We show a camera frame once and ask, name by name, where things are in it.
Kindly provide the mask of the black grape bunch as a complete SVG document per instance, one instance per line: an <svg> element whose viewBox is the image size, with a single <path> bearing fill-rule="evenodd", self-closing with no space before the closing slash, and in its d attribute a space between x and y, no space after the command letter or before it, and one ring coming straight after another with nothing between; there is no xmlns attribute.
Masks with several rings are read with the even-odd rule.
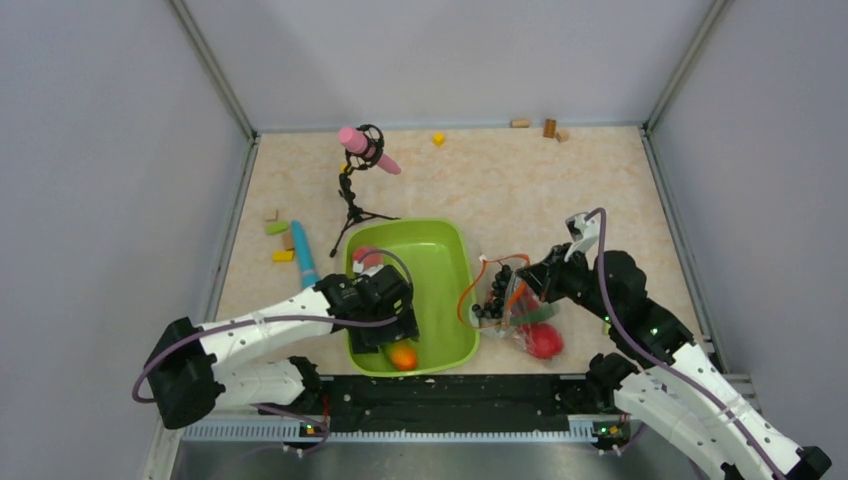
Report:
<svg viewBox="0 0 848 480"><path fill-rule="evenodd" d="M500 264L495 270L484 301L471 306L472 319L477 320L479 325L494 324L504 319L512 276L513 269L510 265Z"/></svg>

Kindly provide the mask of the green orange mango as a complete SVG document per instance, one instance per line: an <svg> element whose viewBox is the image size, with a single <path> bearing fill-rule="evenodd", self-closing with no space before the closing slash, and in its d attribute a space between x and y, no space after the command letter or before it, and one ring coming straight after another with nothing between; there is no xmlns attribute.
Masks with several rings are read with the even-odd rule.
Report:
<svg viewBox="0 0 848 480"><path fill-rule="evenodd" d="M418 354L415 345L409 340L401 340L383 347L383 353L397 371L413 371L418 368Z"/></svg>

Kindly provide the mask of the pink peach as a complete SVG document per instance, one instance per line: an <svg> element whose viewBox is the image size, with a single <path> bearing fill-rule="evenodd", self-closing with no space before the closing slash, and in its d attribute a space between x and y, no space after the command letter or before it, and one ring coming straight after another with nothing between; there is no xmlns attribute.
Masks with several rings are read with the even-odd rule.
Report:
<svg viewBox="0 0 848 480"><path fill-rule="evenodd" d="M356 249L353 252L352 261L354 266L359 266L363 270L367 270L384 263L383 255L379 252L375 253L375 247L373 246L362 246Z"/></svg>

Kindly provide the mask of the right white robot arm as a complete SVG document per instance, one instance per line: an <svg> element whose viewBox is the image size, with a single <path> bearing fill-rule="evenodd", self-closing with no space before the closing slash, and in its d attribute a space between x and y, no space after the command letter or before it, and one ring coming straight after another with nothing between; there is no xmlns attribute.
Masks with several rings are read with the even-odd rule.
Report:
<svg viewBox="0 0 848 480"><path fill-rule="evenodd" d="M690 330L648 296L633 257L605 246L607 214L567 219L571 240L514 277L545 303L567 298L609 324L617 350L597 355L586 397L636 417L709 479L821 479L830 457L781 433L725 378Z"/></svg>

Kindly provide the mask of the clear zip top bag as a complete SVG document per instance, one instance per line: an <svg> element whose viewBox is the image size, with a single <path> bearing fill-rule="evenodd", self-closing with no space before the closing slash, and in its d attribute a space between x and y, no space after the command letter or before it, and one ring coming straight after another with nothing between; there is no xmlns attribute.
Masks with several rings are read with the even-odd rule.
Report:
<svg viewBox="0 0 848 480"><path fill-rule="evenodd" d="M456 316L460 324L493 338L508 340L512 342L516 348L528 354L525 350L525 333L528 326L531 324L547 323L555 327L564 340L564 349L560 353L562 354L565 350L565 339L554 322L558 313L558 307L542 302L533 293L533 291L516 276L516 271L519 268L531 265L529 256L523 253L518 253L501 258L490 259L487 256L482 255L479 257L479 262L480 269L478 273L460 294L456 305ZM503 320L497 321L494 324L479 325L477 320L472 319L471 306L475 303L482 303L484 301L488 290L488 284L493 279L495 270L499 268L500 264L510 265L513 269L513 276L509 285L509 298L506 303L506 315Z"/></svg>

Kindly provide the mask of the red tomato with stem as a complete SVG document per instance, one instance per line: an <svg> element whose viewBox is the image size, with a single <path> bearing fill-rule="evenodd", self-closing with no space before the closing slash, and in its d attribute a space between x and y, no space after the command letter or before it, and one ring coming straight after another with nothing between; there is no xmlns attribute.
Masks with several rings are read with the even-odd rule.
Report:
<svg viewBox="0 0 848 480"><path fill-rule="evenodd" d="M525 350L531 356L549 360L564 349L564 340L558 330L550 324L538 323L528 326L525 333Z"/></svg>

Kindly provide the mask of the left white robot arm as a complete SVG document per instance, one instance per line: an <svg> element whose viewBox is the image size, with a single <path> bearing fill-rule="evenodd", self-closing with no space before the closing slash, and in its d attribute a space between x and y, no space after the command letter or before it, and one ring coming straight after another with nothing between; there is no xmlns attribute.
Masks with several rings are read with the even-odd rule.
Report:
<svg viewBox="0 0 848 480"><path fill-rule="evenodd" d="M229 320L168 324L139 381L149 385L163 426L190 426L217 408L288 405L308 413L319 404L314 364L293 356L261 366L258 359L338 330L367 352L415 338L414 284L407 268L378 265L353 277L331 274L277 304Z"/></svg>

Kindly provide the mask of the green plastic tray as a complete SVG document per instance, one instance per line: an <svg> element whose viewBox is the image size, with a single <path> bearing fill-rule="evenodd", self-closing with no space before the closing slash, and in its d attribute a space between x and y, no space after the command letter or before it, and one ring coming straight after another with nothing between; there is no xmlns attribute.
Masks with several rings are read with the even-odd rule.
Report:
<svg viewBox="0 0 848 480"><path fill-rule="evenodd" d="M392 252L411 273L413 306L419 328L414 343L418 365L407 376L460 367L477 353L480 334L463 324L457 305L476 302L467 287L474 279L464 237L447 219L411 218L363 227L344 244L345 271L352 272L353 253L361 247Z"/></svg>

